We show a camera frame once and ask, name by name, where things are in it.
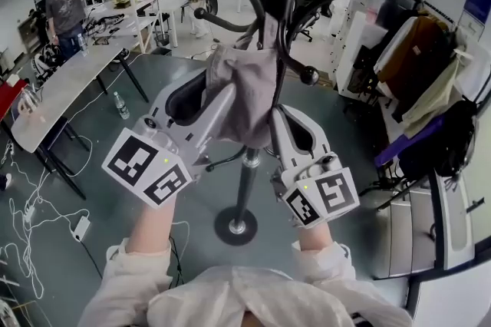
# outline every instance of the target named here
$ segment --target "water bottle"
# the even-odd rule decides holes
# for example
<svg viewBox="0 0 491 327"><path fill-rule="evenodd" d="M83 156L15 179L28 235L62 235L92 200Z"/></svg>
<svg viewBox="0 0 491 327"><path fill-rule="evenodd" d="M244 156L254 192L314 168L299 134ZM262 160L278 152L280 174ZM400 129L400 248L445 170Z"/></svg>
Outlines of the water bottle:
<svg viewBox="0 0 491 327"><path fill-rule="evenodd" d="M130 112L128 111L123 98L115 91L114 92L114 102L116 103L116 108L120 112L121 118L127 120L130 118Z"/></svg>
<svg viewBox="0 0 491 327"><path fill-rule="evenodd" d="M82 34L78 34L77 36L78 39L78 46L80 47L80 50L82 51L82 55L85 57L87 55L87 43L85 43L84 37Z"/></svg>

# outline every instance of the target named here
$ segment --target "gray cloth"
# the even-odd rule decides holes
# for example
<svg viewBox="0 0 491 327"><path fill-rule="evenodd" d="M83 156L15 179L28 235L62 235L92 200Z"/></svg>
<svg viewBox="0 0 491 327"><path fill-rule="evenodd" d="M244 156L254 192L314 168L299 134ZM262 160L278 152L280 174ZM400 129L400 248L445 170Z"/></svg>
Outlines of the gray cloth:
<svg viewBox="0 0 491 327"><path fill-rule="evenodd" d="M70 31L85 18L81 0L46 0L46 17L53 18L57 35Z"/></svg>
<svg viewBox="0 0 491 327"><path fill-rule="evenodd" d="M206 68L206 92L217 94L230 82L237 95L225 119L219 138L230 139L251 148L271 142L268 119L276 89L275 40L278 22L266 15L264 49L247 51L255 27L233 46L220 45L209 57Z"/></svg>

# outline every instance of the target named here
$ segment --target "white shelving unit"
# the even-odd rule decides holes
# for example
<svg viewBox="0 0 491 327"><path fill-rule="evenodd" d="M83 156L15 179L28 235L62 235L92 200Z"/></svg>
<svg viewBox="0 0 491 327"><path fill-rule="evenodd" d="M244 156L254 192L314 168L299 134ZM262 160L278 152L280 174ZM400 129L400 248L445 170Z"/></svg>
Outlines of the white shelving unit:
<svg viewBox="0 0 491 327"><path fill-rule="evenodd" d="M120 15L125 14L125 19L118 25L115 25L114 28L119 28L116 32L110 33L112 28L108 28L106 31L97 33L97 37L102 36L135 36L138 39L138 45L140 46L140 51L142 53L146 53L149 45L150 39L152 38L152 30L155 27L157 20L159 20L160 25L163 25L162 22L162 14L160 12L159 1L157 0L130 0L131 6L128 8L116 8L113 2L105 1L103 3L95 3L94 0L92 4L87 6L87 1L85 0L85 12L86 15L90 15L94 18L102 18L104 16L111 15ZM152 5L153 3L157 4L157 15L152 17L141 17L137 14L137 11L144 6ZM143 39L142 31L148 28L147 38Z"/></svg>

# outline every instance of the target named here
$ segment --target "gray floor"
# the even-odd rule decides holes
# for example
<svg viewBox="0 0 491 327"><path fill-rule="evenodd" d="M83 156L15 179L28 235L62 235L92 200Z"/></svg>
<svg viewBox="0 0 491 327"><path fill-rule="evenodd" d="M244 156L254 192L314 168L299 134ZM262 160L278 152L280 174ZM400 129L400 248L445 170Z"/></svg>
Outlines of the gray floor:
<svg viewBox="0 0 491 327"><path fill-rule="evenodd" d="M183 29L179 30L179 36L182 38L178 48L181 50L180 55L189 55L183 51L199 49L198 45L207 44L204 40L200 43L190 41L189 32ZM189 64L185 60L175 58L171 62L166 57L144 55L131 67L152 101L166 84L202 64L199 61ZM109 84L116 74L106 69L102 78ZM101 164L121 129L131 128L134 121L150 107L125 74L122 74L111 87L110 92L112 91L118 91L127 102L131 113L129 120L123 121L116 112L111 96L103 95L72 121L74 129L90 138L94 145L89 164L76 178L87 194L87 201L81 200L56 175L51 175L41 189L41 195L50 200L61 213L72 213L80 208L90 210L92 224L84 242L100 268L104 267L108 246L119 243L123 237L129 235L141 207L141 202L135 196L102 171ZM72 104L67 117L71 117L99 93L97 83L92 83ZM351 168L358 190L375 179L372 144L367 136L367 129L364 129L359 121L353 121L343 115L345 101L335 91L321 87L310 88L293 78L287 78L281 102L304 111L325 129L331 149L338 153L345 166ZM5 143L6 138L2 133L0 146L4 146ZM218 160L235 153L239 148L237 144L215 142L209 149L209 155L212 159ZM61 140L55 151L74 170L81 168L87 160L87 152L69 140ZM249 209L259 222L259 232L246 246L227 246L217 238L213 230L216 214L236 201L240 162L203 176L198 184L180 193L175 220L187 220L191 225L189 245L182 261L186 281L204 269L218 264L270 267L296 276L290 249L291 243L295 240L295 230L289 222L290 214L286 207L276 203L269 183L270 175L277 163L266 154L262 154L261 158L262 168L257 174L249 204ZM31 182L37 183L42 171L40 163L25 152L17 152L15 160L20 168L28 173ZM8 163L4 166L3 172L11 172L14 181L7 192L0 194L0 244L10 241L20 243L12 229L9 198L15 201L17 208L21 208L34 189ZM371 276L370 260L374 258L374 244L379 230L373 207L384 197L387 195L363 199L360 208L330 224L334 238L351 247L354 265L361 279L370 279ZM34 220L39 222L52 217L54 214L50 207L43 204L37 208ZM72 222L76 223L77 218L73 218ZM173 236L177 246L182 249L186 239L186 227L174 227ZM94 266L81 245L72 239L65 221L46 223L35 229L31 244L32 260L39 279L44 284L44 297L38 301L39 305L53 326L76 325L84 305L100 284ZM9 255L9 276L22 285L22 289L15 290L15 294L21 301L34 299L30 279L21 277L12 248L9 248ZM377 285L381 288L382 294L393 303L400 304L404 299L404 281L377 282ZM32 320L35 321L34 325L48 325L35 306L28 309Z"/></svg>

